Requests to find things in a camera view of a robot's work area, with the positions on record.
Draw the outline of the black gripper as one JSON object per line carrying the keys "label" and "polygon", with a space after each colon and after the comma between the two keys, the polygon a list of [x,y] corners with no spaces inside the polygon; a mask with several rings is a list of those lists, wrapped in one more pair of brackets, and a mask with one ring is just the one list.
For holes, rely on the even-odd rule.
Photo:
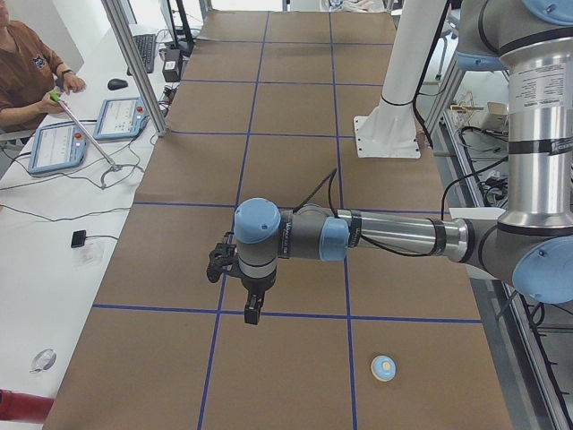
{"label": "black gripper", "polygon": [[246,274],[242,275],[241,282],[249,292],[244,306],[244,322],[258,324],[261,318],[261,297],[271,289],[277,277],[277,270],[262,278],[254,278]]}

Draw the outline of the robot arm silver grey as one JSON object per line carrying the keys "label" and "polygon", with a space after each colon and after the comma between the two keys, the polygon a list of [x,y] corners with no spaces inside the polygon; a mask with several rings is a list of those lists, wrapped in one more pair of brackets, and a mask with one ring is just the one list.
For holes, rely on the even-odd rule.
{"label": "robot arm silver grey", "polygon": [[262,198],[235,211],[233,270],[247,289],[244,319],[259,321],[280,258],[341,261],[372,245],[408,257],[446,256],[547,304],[572,298],[572,4],[465,1],[462,67],[509,69],[508,207],[495,220],[411,219]]}

